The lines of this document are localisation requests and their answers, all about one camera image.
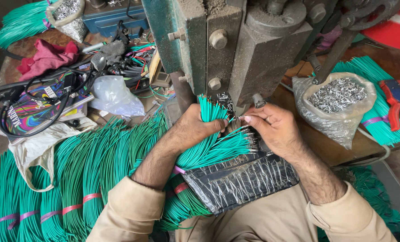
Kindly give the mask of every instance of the white plastic bag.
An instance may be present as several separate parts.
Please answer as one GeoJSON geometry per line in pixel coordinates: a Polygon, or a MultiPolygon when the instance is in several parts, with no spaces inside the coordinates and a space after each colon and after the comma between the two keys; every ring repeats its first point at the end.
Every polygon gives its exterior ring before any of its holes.
{"type": "Polygon", "coordinates": [[[320,85],[312,84],[311,78],[292,78],[295,106],[304,120],[320,131],[328,138],[336,141],[346,149],[352,148],[352,139],[355,131],[363,118],[364,113],[369,111],[376,100],[376,90],[373,83],[363,77],[349,72],[331,73],[327,80],[320,85]],[[321,87],[338,78],[350,78],[351,81],[365,88],[367,98],[343,109],[340,112],[323,112],[308,101],[321,87]]]}
{"type": "Polygon", "coordinates": [[[9,143],[9,150],[15,157],[16,167],[19,173],[33,191],[46,192],[54,187],[54,147],[55,145],[74,135],[87,132],[97,126],[91,119],[84,117],[79,119],[79,126],[69,127],[65,123],[55,122],[49,128],[36,135],[28,137],[18,145],[9,143]],[[50,185],[45,189],[37,189],[31,183],[30,167],[41,166],[49,174],[50,185]]]}
{"type": "Polygon", "coordinates": [[[48,19],[49,23],[53,25],[57,30],[81,43],[84,40],[87,32],[87,28],[84,24],[84,21],[82,20],[82,13],[84,12],[85,8],[85,0],[80,0],[80,7],[76,11],[76,13],[68,15],[63,19],[55,20],[52,16],[52,13],[64,1],[67,0],[59,0],[56,3],[49,5],[46,8],[45,12],[46,18],[48,19]]]}
{"type": "Polygon", "coordinates": [[[125,85],[122,76],[102,76],[95,80],[90,107],[122,116],[145,116],[143,104],[125,85]]]}

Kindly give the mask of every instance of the plastic bag of terminals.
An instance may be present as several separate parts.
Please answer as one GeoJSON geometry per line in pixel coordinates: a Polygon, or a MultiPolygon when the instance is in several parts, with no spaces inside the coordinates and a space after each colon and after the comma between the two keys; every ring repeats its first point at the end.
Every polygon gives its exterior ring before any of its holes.
{"type": "Polygon", "coordinates": [[[84,8],[85,0],[59,0],[49,5],[45,13],[51,25],[81,43],[88,31],[82,20],[84,8]]]}
{"type": "Polygon", "coordinates": [[[352,139],[363,118],[376,100],[376,90],[373,83],[363,77],[349,72],[331,73],[320,85],[312,84],[311,78],[292,78],[295,105],[304,120],[328,138],[336,141],[346,149],[352,148],[352,139]],[[344,108],[342,111],[327,113],[316,108],[308,99],[321,87],[338,78],[350,78],[351,81],[365,88],[367,98],[344,108]]]}
{"type": "Polygon", "coordinates": [[[122,116],[145,116],[142,102],[125,85],[123,76],[102,76],[91,92],[95,99],[88,106],[122,116]]]}

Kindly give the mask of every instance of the book cover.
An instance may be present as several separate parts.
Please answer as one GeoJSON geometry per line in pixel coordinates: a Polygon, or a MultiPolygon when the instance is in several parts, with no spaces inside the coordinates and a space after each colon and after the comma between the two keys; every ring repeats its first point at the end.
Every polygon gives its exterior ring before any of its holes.
{"type": "MultiPolygon", "coordinates": [[[[79,83],[84,81],[79,75],[68,71],[58,78],[51,80],[29,92],[31,95],[36,97],[59,97],[66,93],[63,88],[63,83],[67,78],[77,78],[79,83]]],[[[72,93],[63,113],[61,114],[61,117],[92,99],[94,99],[94,96],[90,92],[86,93],[85,87],[79,90],[77,93],[72,93]]],[[[60,106],[61,102],[59,101],[52,105],[32,99],[23,93],[18,102],[9,106],[6,111],[7,129],[12,134],[18,135],[28,134],[39,130],[51,122],[51,120],[54,118],[54,115],[58,112],[60,106]]],[[[13,145],[18,144],[25,139],[26,138],[9,137],[9,141],[13,145]]]]}

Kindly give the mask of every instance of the man's left hand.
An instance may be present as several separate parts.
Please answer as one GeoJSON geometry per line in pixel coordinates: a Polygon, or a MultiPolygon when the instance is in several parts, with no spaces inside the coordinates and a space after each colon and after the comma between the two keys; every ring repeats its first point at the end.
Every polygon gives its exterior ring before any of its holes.
{"type": "Polygon", "coordinates": [[[227,125],[228,121],[226,119],[203,122],[201,119],[200,104],[191,104],[165,136],[167,136],[172,146],[180,154],[200,143],[208,136],[219,131],[224,132],[227,125]]]}

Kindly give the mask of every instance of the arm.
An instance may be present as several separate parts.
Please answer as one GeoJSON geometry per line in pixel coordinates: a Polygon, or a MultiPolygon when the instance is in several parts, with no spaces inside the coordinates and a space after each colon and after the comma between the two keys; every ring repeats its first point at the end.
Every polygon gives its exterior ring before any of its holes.
{"type": "Polygon", "coordinates": [[[109,191],[87,241],[147,241],[154,221],[160,219],[165,200],[162,192],[176,158],[188,148],[225,129],[226,120],[205,123],[200,105],[192,104],[154,145],[131,179],[123,178],[109,191]]]}
{"type": "Polygon", "coordinates": [[[250,108],[241,119],[296,169],[310,199],[306,207],[309,220],[324,229],[332,241],[395,241],[369,203],[307,146],[291,112],[267,104],[250,108]]]}

